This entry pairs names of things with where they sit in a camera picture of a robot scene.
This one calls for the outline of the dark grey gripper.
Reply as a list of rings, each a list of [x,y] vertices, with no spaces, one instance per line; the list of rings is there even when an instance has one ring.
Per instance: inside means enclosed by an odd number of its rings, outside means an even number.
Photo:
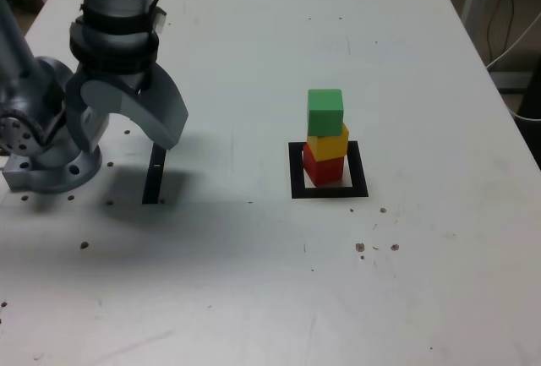
[[[170,77],[158,64],[79,65],[66,85],[65,115],[75,144],[93,152],[117,114],[136,123],[147,137],[170,150],[179,141],[189,113]]]

